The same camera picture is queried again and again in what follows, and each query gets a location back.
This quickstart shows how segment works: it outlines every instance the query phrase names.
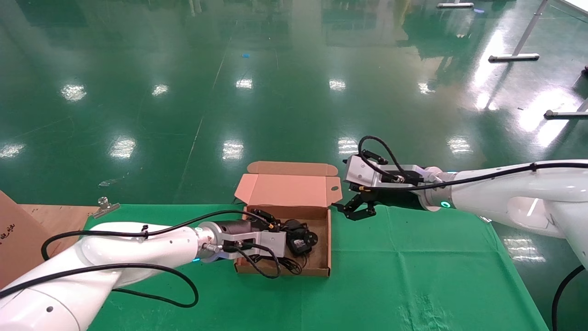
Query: open cardboard box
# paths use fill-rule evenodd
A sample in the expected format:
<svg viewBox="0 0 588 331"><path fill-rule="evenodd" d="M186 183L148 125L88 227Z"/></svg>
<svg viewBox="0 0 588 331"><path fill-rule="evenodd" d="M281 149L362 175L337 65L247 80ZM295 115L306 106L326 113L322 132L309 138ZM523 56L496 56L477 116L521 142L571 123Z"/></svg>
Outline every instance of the open cardboard box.
<svg viewBox="0 0 588 331"><path fill-rule="evenodd" d="M44 262L41 245L47 238L47 230L0 191L0 289Z"/></svg>
<svg viewBox="0 0 588 331"><path fill-rule="evenodd" d="M331 271L331 212L329 206L343 198L337 168L325 163L257 161L247 166L235 197L245 202L246 211L261 209L285 222L296 219L307 223L319 238L308 254L304 276L329 277ZM294 258L286 247L285 256ZM267 274L276 274L273 261L261 260L258 267ZM291 274L284 267L282 275ZM238 273L257 273L245 259L235 260Z"/></svg>

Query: cable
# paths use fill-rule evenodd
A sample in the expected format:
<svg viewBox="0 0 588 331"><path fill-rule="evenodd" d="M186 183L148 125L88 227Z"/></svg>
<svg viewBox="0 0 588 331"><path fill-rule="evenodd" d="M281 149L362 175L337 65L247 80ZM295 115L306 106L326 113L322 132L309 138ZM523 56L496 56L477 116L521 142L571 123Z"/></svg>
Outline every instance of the cable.
<svg viewBox="0 0 588 331"><path fill-rule="evenodd" d="M247 215L250 217L253 217L255 219L260 220L263 224L267 225L270 229L273 228L273 225L271 225L268 221L266 221L263 217L259 217L258 215L255 215L253 213L250 213L248 211L243 211L243 210L219 210L219 211L214 211L213 213L209 213L206 215L202 215L200 217L197 217L195 219L183 222L181 224L178 225L174 225L174 226L170 226L168 228L165 228L163 230L159 230L159 231L153 231L153 232L139 232L139 233L130 233L130 232L118 232L118 231L97 231L97 230L81 230L81 231L70 231L70 232L64 232L64 233L60 233L57 234L53 237L50 237L49 239L45 240L45 242L43 243L43 245L41 246L41 255L43 256L43 259L45 261L49 260L49 254L47 253L47 247L49 246L49 244L51 244L53 241L55 240L59 240L62 238L66 238L66 237L73 237L73 236L116 236L116 237L149 237L149 236L157 236L158 234L164 234L176 229L179 229L181 227L185 227L187 225L190 225L194 222L197 221L201 221L203 219L207 219L209 217L213 217L213 216L217 216L217 215L222 215L222 214L243 214L243 215Z"/></svg>
<svg viewBox="0 0 588 331"><path fill-rule="evenodd" d="M259 254L250 255L251 259L257 263L260 260L272 260L270 256L261 256ZM286 268L290 273L299 275L302 273L302 269L306 266L308 259L304 255L304 264L301 266L296 260L290 259L289 257L278 257L278 262Z"/></svg>
<svg viewBox="0 0 588 331"><path fill-rule="evenodd" d="M276 279L282 274L282 271L280 270L280 263L278 261L278 258L276 257L276 254L274 254L271 249L269 249L265 246L261 246L261 245L253 244L253 243L243 243L243 248L245 248L245 246L248 246L248 248L246 248L246 249L249 249L251 247L255 247L255 248L259 248L261 250L268 252L273 257L273 261L276 263L276 269L278 270L278 273L276 273L275 275L264 273L263 271L261 271L261 269L257 266L257 263L255 261L253 261L253 259L249 255L245 254L244 251L242 251L240 248L238 248L236 246L226 246L226 247L223 247L223 249L234 249L237 252L239 252L239 254L241 254L245 258L245 260L247 260L247 262L251 263L253 268L255 270L257 270L257 272L265 278Z"/></svg>
<svg viewBox="0 0 588 331"><path fill-rule="evenodd" d="M458 184L467 184L473 183L475 181L480 180L487 180L495 177L506 176L510 174L522 173L524 171L536 171L538 169L547 169L547 168L583 168L587 169L588 164L585 163L573 163L573 162L557 162L557 163L544 163L544 164L535 164L531 163L529 165L525 165L519 168L513 168L503 171L498 171L496 173L486 174L477 177L471 178L464 178L460 180L453 180L453 181L445 181L443 183L437 184L429 184L429 185L422 185L422 186L414 186L414 187L365 187L360 186L360 191L420 191L420 190L428 190L429 188L437 188L437 187L446 187L451 185L458 185Z"/></svg>
<svg viewBox="0 0 588 331"><path fill-rule="evenodd" d="M399 180L398 176L389 174L389 173L383 171L382 169L376 167L375 165L373 165L368 160L368 158L365 155L363 155L363 148L362 148L362 146L363 146L363 142L366 141L366 140L375 140L375 141L379 142L382 146L384 146L384 148L388 152L388 155L390 155L390 158L392 159L392 162L394 163L394 165L396 166L396 168L398 168L398 172L400 172L400 174L402 176L404 176L404 178L409 178L409 176L406 174L405 170L398 163L398 160L396 159L396 157L394 156L394 154L392 154L392 150L390 149L390 147L388 147L388 145L382 139L380 139L378 137L374 137L373 135L367 135L367 136L361 138L361 140L359 141L359 144L358 144L358 150L359 150L358 155L363 160L363 162L365 162L367 164L368 167L372 168L375 172L381 174L384 177L394 178L396 181Z"/></svg>
<svg viewBox="0 0 588 331"><path fill-rule="evenodd" d="M557 331L557 304L559 303L559 298L562 296L563 289L566 288L567 284L576 277L582 270L584 270L584 266L579 266L575 268L570 274L566 276L559 284L557 291L555 291L555 296L553 297L552 303L552 331Z"/></svg>
<svg viewBox="0 0 588 331"><path fill-rule="evenodd" d="M24 290L27 287L39 285L39 284L48 282L50 280L55 280L55 279L58 279L61 277L73 276L75 274L81 274L81 273L87 273L87 272L97 272L97 271L101 271L101 270L123 269L123 268L156 269L156 270L161 270L164 272L172 273L172 274L180 277L184 282L186 282L190 286L190 288L192 289L192 292L194 293L194 301L192 303L186 304L186 303L179 303L177 301L170 300L170 299L167 299L164 297L155 296L155 295L151 295L151 294L145 294L145 293L136 292L136 291L132 291L132 290L113 289L113 291L134 294L137 296L146 297L148 299L159 300L159 301L167 302L167 303L170 303L174 306L181 307L181 308L191 308L191 307L196 306L196 304L198 303L198 290L196 289L196 285L194 285L194 282L190 278L188 278L185 274L183 274L175 269L172 269L170 267L159 266L157 264L146 264L146 263L103 264L101 266L83 267L83 268L79 268L79 269L67 270L64 272L48 274L46 276L42 276L39 278L28 280L27 282L20 283L18 285L15 285L15 286L9 287L8 289L0 291L0 299L3 297L9 296L10 294Z"/></svg>

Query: metal stand base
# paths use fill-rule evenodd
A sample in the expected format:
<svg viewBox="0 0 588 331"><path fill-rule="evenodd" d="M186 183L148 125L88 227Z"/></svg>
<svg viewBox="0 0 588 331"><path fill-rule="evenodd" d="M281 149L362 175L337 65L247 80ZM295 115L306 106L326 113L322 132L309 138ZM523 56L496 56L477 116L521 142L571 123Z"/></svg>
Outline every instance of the metal stand base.
<svg viewBox="0 0 588 331"><path fill-rule="evenodd" d="M588 120L588 98L575 112L546 111L543 117L546 120Z"/></svg>
<svg viewBox="0 0 588 331"><path fill-rule="evenodd" d="M531 54L519 54L519 55L512 55L512 54L500 54L500 55L491 55L488 58L490 62L506 62L506 61L535 61L539 59L539 54L531 53Z"/></svg>
<svg viewBox="0 0 588 331"><path fill-rule="evenodd" d="M451 2L446 4L437 4L437 8L471 8L474 7L473 2L459 2L457 4L452 4Z"/></svg>
<svg viewBox="0 0 588 331"><path fill-rule="evenodd" d="M586 120L588 119L588 112L557 112L548 110L543 117L546 120Z"/></svg>
<svg viewBox="0 0 588 331"><path fill-rule="evenodd" d="M539 54L535 54L535 53L521 54L520 52L523 49L524 43L529 38L531 31L533 31L535 24L537 24L539 17L541 17L541 13L543 12L543 10L545 10L545 7L547 6L547 2L548 2L548 0L543 0L541 2L541 4L539 5L539 8L537 8L537 11L535 12L535 14L533 14L533 18L529 22L529 25L527 25L527 28L523 32L523 36L520 37L519 43L514 48L514 51L512 52L512 54L491 55L490 58L488 58L488 61L490 61L490 62L506 62L506 61L538 60Z"/></svg>

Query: box flap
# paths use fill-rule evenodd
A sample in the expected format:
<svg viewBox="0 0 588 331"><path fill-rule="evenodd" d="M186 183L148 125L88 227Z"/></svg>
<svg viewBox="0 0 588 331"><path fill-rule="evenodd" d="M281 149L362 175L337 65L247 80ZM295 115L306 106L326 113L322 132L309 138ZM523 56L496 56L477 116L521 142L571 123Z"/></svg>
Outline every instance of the box flap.
<svg viewBox="0 0 588 331"><path fill-rule="evenodd" d="M337 168L326 163L257 161L247 166L250 174L336 176Z"/></svg>
<svg viewBox="0 0 588 331"><path fill-rule="evenodd" d="M248 170L254 173L241 177L235 197L250 206L328 207L343 198L340 179L327 175L337 173L332 165L260 161Z"/></svg>

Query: table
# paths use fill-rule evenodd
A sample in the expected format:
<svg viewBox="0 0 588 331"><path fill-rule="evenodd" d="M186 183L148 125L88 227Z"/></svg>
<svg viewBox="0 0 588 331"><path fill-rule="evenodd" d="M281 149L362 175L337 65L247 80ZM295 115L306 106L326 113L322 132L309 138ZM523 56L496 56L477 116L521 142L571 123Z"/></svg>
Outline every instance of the table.
<svg viewBox="0 0 588 331"><path fill-rule="evenodd" d="M172 225L235 208L121 205L85 228L110 221ZM194 308L111 293L89 330L547 331L491 224L457 210L376 211L355 222L333 212L330 278L271 280L236 274L232 261L194 262L179 268L198 287ZM192 300L168 274L128 288Z"/></svg>

